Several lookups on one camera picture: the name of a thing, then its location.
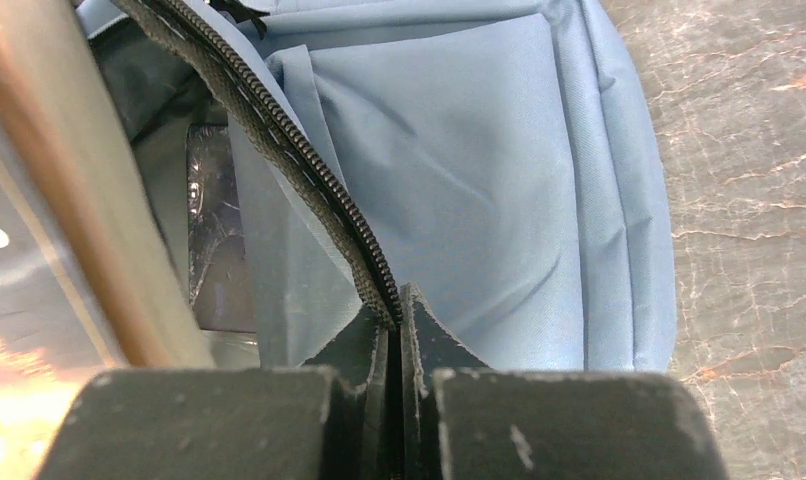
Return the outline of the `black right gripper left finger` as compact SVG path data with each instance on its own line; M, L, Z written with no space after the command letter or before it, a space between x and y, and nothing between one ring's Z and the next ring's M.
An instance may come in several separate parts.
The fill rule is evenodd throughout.
M363 308L298 367L99 374L38 477L386 479L387 350Z

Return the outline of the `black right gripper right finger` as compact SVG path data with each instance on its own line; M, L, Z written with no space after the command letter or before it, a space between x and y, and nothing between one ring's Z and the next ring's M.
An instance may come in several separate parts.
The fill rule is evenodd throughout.
M497 371L413 284L400 327L408 479L724 479L696 400L652 373Z

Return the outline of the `blue student backpack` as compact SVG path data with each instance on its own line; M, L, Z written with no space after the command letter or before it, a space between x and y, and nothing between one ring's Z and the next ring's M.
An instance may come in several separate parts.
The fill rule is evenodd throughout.
M595 1L192 8L355 201L399 284L500 369L654 371L674 349L667 197L631 58ZM359 309L347 263L190 67L77 9L204 330L297 365Z

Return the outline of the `Tale of Two Cities book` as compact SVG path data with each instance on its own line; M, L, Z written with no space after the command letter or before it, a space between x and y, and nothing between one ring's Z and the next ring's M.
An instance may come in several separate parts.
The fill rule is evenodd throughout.
M183 296L182 125L193 70L108 1L0 1L0 479L29 479L73 397L134 363L210 367Z

